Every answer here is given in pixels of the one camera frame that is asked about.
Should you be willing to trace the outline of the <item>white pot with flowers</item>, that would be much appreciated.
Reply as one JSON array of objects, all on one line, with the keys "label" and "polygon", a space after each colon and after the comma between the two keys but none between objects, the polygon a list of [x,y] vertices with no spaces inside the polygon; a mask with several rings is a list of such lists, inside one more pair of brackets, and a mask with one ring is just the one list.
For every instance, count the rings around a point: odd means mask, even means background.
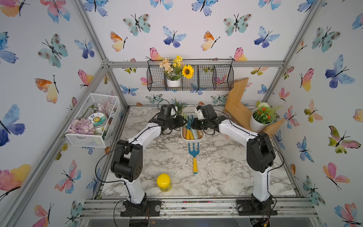
[{"label": "white pot with flowers", "polygon": [[182,85],[182,78],[191,79],[194,76],[194,68],[186,64],[181,56],[176,56],[172,61],[164,58],[159,67],[163,69],[168,88],[178,88]]}]

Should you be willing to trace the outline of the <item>blue hand rake yellow handle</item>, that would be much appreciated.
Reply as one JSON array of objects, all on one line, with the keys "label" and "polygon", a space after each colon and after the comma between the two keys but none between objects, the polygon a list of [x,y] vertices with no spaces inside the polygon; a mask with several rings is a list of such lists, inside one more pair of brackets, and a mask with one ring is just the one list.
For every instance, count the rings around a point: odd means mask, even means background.
[{"label": "blue hand rake yellow handle", "polygon": [[192,144],[192,147],[191,147],[191,144],[189,143],[188,149],[189,149],[189,154],[192,155],[192,157],[193,157],[193,173],[197,174],[198,165],[197,165],[196,157],[199,154],[199,143],[197,143],[197,148],[195,148],[195,143]]}]

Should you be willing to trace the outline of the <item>small potted green plant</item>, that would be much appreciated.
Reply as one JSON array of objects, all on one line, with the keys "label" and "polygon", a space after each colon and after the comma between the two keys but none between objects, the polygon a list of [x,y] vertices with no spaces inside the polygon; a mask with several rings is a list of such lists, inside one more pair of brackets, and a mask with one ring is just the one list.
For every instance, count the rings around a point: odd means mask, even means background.
[{"label": "small potted green plant", "polygon": [[187,105],[185,103],[177,101],[176,98],[172,99],[172,102],[177,108],[177,115],[182,115],[183,110],[187,107]]}]

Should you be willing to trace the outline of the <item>pink purple flower bunch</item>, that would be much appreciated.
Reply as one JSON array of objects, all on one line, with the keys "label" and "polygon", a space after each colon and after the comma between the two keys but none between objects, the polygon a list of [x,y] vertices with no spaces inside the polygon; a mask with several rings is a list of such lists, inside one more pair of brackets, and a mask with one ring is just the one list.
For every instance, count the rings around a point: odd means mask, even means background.
[{"label": "pink purple flower bunch", "polygon": [[91,120],[81,118],[80,120],[73,120],[66,132],[71,134],[94,135],[95,128]]}]

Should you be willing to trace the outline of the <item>round green tin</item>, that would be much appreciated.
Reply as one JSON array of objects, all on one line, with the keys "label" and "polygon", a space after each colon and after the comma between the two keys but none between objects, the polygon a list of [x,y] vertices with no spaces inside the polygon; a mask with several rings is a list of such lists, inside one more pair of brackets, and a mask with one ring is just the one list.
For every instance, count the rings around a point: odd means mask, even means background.
[{"label": "round green tin", "polygon": [[107,124],[106,115],[101,112],[91,114],[88,120],[93,124],[94,128],[104,127]]}]

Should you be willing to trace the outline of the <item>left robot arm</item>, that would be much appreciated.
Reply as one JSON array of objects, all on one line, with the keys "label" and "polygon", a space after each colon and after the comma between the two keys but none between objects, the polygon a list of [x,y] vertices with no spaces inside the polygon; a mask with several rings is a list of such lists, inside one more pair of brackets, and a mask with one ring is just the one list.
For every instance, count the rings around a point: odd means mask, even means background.
[{"label": "left robot arm", "polygon": [[119,140],[112,154],[110,170],[126,187],[128,197],[122,204],[122,217],[141,217],[151,215],[147,195],[142,189],[139,176],[143,168],[143,150],[165,130],[176,130],[186,125],[187,120],[177,114],[174,104],[162,105],[159,112],[148,121],[136,136]]}]

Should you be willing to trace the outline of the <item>green hand rake wooden handle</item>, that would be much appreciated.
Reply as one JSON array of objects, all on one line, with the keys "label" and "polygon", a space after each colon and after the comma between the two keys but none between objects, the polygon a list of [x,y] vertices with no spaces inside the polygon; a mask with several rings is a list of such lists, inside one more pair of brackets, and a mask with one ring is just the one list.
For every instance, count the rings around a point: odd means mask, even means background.
[{"label": "green hand rake wooden handle", "polygon": [[196,132],[197,132],[198,139],[202,139],[203,138],[203,131],[197,130]]}]

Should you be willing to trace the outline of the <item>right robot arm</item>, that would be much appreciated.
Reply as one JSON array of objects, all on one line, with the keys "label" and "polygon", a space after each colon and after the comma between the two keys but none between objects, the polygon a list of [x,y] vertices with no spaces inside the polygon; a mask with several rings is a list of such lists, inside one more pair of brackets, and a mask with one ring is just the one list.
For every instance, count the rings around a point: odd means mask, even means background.
[{"label": "right robot arm", "polygon": [[239,215],[277,215],[274,210],[277,200],[269,192],[270,172],[274,169],[276,158],[269,136],[264,132],[256,133],[238,126],[227,115],[217,115],[212,105],[197,106],[195,114],[197,117],[191,123],[193,129],[212,129],[231,137],[246,148],[246,160],[253,170],[253,192],[250,200],[237,202]]}]

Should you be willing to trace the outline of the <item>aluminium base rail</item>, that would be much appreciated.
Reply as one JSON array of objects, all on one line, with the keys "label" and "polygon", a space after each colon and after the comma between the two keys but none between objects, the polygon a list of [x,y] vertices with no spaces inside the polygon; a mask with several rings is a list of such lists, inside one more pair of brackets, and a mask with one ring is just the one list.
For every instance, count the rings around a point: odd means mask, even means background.
[{"label": "aluminium base rail", "polygon": [[[119,218],[256,218],[258,214],[247,210],[247,198],[192,198],[156,199],[144,214],[135,216],[125,210],[119,199],[87,200],[80,215],[82,219]],[[271,206],[272,218],[316,218],[312,202],[307,198],[277,198]]]}]

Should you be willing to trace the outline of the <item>white pot red flowers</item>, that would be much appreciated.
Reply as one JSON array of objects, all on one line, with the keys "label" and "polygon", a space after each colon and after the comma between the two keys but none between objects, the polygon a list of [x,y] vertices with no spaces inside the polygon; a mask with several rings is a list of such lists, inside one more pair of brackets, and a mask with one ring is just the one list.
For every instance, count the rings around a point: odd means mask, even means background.
[{"label": "white pot red flowers", "polygon": [[262,132],[268,126],[278,120],[277,108],[270,106],[266,102],[257,102],[256,108],[252,111],[250,118],[250,128],[254,132]]}]

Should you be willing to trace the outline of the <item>wooden zigzag shelf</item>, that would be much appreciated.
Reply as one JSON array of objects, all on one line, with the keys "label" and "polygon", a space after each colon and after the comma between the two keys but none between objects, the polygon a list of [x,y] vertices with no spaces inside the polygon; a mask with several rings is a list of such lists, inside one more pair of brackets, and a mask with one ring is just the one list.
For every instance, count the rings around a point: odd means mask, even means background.
[{"label": "wooden zigzag shelf", "polygon": [[253,132],[264,132],[269,137],[272,137],[278,132],[283,123],[285,123],[286,119],[274,119],[276,122],[264,125],[253,118],[252,113],[255,111],[249,110],[241,102],[248,80],[249,78],[243,78],[234,82],[233,89],[229,91],[227,101],[225,103],[225,111],[230,113],[240,126]]}]

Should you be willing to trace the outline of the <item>white storage box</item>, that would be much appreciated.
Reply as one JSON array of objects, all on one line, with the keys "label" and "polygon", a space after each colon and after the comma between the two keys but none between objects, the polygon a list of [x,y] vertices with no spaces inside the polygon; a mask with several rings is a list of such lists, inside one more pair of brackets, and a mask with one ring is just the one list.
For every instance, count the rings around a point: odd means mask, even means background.
[{"label": "white storage box", "polygon": [[[189,115],[192,120],[194,120],[194,117],[196,115],[192,114],[192,113],[185,113],[185,114],[182,114],[182,117],[187,121],[187,117],[186,115]],[[198,142],[201,142],[204,137],[205,137],[205,133],[203,132],[203,138],[202,139],[198,139],[198,136],[197,136],[197,130],[196,129],[193,129],[192,128],[192,132],[193,132],[193,135],[195,137],[195,140],[187,140],[186,139],[186,134],[187,134],[187,130],[186,130],[186,126],[187,126],[187,123],[181,128],[181,138],[186,142],[186,143],[198,143]]]}]

